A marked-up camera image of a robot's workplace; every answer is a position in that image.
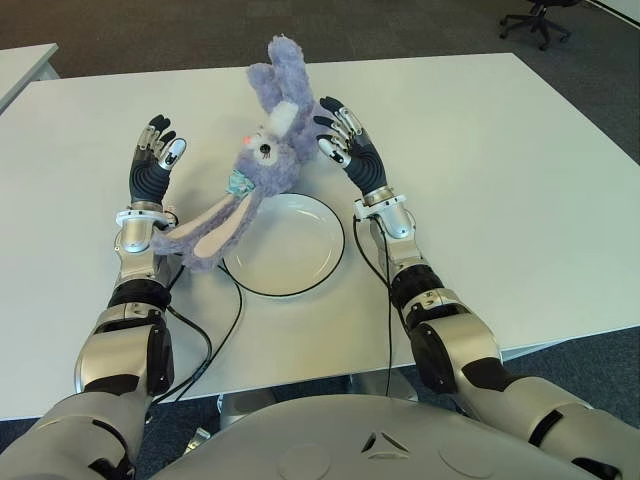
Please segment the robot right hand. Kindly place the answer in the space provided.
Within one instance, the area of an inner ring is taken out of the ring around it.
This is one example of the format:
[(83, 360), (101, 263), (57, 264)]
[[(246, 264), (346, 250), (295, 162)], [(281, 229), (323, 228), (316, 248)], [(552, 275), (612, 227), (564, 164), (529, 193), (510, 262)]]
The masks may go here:
[(313, 117), (315, 124), (330, 130), (316, 136), (319, 150), (346, 172), (363, 196), (386, 187), (383, 161), (353, 111), (330, 96), (322, 97), (319, 104), (331, 113), (331, 117)]

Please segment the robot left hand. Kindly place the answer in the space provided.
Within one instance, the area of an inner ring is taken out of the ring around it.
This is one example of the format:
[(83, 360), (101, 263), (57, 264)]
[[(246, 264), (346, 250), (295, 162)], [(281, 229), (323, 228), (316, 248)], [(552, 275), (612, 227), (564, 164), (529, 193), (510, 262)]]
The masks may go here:
[(132, 203), (163, 204), (171, 172), (187, 148), (186, 140), (178, 137), (170, 126), (167, 116), (156, 115), (138, 137), (129, 172)]

